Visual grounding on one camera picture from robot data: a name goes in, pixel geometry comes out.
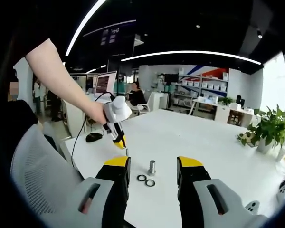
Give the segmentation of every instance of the white cabinet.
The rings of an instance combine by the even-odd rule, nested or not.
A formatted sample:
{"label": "white cabinet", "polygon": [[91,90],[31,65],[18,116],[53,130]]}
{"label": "white cabinet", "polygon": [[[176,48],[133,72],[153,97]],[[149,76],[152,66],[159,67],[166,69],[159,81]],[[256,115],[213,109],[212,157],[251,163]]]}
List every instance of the white cabinet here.
{"label": "white cabinet", "polygon": [[230,114],[230,108],[229,107],[218,106],[214,120],[219,121],[219,122],[223,122],[226,124],[228,122],[229,114]]}

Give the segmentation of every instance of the computer mouse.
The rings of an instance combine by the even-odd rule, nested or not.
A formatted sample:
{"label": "computer mouse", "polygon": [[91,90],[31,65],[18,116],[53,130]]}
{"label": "computer mouse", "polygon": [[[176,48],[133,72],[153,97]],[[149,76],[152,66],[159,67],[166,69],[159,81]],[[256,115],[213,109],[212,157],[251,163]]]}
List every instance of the computer mouse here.
{"label": "computer mouse", "polygon": [[95,142],[103,137],[100,133],[90,133],[86,136],[85,141],[87,143]]}

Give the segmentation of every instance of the blue stripe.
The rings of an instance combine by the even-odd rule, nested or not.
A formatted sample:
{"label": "blue stripe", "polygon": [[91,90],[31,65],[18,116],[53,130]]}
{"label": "blue stripe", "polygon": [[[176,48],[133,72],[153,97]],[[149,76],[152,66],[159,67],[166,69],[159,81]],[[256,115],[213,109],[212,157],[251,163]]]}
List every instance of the blue stripe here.
{"label": "blue stripe", "polygon": [[204,66],[202,66],[202,65],[196,65],[191,71],[188,72],[187,75],[190,75],[190,74],[192,74],[192,73],[195,72],[195,71],[198,71],[198,70],[201,69],[202,67],[204,67]]}

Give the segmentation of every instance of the black cable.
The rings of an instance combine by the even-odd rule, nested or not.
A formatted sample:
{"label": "black cable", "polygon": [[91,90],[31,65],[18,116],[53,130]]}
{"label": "black cable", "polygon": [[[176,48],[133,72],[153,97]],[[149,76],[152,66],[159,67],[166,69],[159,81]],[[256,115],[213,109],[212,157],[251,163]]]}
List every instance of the black cable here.
{"label": "black cable", "polygon": [[[97,101],[100,97],[102,97],[102,96],[105,95],[105,94],[110,94],[110,95],[111,95],[111,96],[110,96],[110,97],[111,97],[111,100],[114,100],[114,95],[113,95],[112,93],[110,93],[110,92],[104,92],[104,93],[100,94],[100,96],[97,97],[95,101]],[[81,129],[80,129],[80,131],[79,131],[79,133],[78,133],[78,135],[77,135],[77,137],[76,137],[76,139],[75,139],[75,143],[74,143],[74,146],[73,146],[72,155],[71,155],[71,162],[72,162],[72,166],[73,166],[73,167],[75,167],[75,166],[74,166],[74,163],[73,163],[73,154],[74,154],[75,145],[76,145],[77,139],[78,139],[78,137],[80,136],[80,133],[81,133],[81,131],[82,131],[82,129],[83,129],[85,123],[86,123],[86,118],[87,118],[87,115],[85,116],[85,120],[84,120],[84,122],[83,122],[83,124],[82,124],[82,126],[81,126]]]}

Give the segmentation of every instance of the ceiling light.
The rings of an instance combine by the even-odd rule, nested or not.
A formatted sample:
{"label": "ceiling light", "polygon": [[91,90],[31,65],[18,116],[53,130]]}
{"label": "ceiling light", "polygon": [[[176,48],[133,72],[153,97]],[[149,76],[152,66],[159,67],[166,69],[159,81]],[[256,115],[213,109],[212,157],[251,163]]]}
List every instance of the ceiling light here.
{"label": "ceiling light", "polygon": [[85,18],[82,20],[82,22],[80,23],[79,27],[77,28],[70,45],[67,48],[66,51],[66,56],[68,56],[70,54],[70,51],[73,47],[73,45],[75,44],[75,41],[77,40],[81,30],[84,28],[84,26],[86,25],[86,23],[90,20],[90,18],[93,16],[93,14],[102,6],[102,4],[105,3],[106,0],[98,0],[95,5],[90,9],[90,11],[86,14]]}
{"label": "ceiling light", "polygon": [[256,33],[257,33],[257,37],[259,37],[259,38],[263,37],[259,28],[256,30]]}
{"label": "ceiling light", "polygon": [[248,62],[251,62],[251,63],[255,63],[255,64],[258,64],[258,65],[261,65],[260,62],[252,60],[250,58],[245,58],[245,57],[242,57],[242,56],[236,56],[236,55],[232,55],[232,54],[214,52],[214,51],[165,51],[165,52],[157,52],[157,53],[151,53],[151,54],[146,54],[146,55],[141,55],[141,56],[134,56],[134,57],[130,57],[130,58],[124,58],[121,61],[124,62],[124,61],[137,59],[137,58],[143,58],[143,57],[148,57],[148,56],[158,56],[158,55],[168,55],[168,54],[210,54],[210,55],[238,58],[238,59],[242,59],[242,60],[245,60],[245,61],[248,61]]}
{"label": "ceiling light", "polygon": [[93,71],[96,71],[96,69],[89,70],[89,71],[87,72],[87,74],[88,74],[88,73],[91,73],[91,72],[93,72]]}

